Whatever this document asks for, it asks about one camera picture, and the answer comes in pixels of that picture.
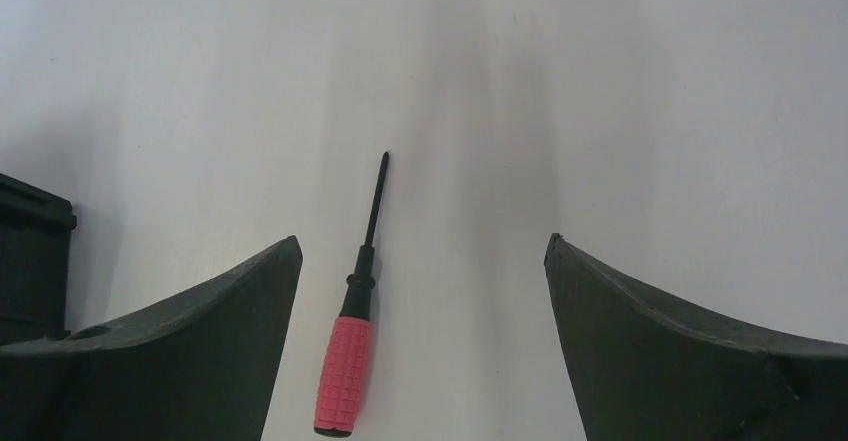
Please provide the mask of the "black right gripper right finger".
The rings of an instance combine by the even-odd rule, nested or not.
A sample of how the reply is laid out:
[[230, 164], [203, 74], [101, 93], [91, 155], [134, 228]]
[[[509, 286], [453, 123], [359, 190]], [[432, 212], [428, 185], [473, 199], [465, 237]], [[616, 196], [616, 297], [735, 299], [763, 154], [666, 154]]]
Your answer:
[[553, 234], [544, 266], [590, 440], [843, 440], [844, 344], [756, 326]]

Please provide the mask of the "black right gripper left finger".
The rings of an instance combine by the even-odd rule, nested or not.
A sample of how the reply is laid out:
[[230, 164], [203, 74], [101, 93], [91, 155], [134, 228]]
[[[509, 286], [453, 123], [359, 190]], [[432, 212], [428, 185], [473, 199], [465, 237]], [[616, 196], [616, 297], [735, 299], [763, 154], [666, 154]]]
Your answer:
[[287, 237], [62, 340], [1, 349], [5, 440], [258, 440], [302, 266]]

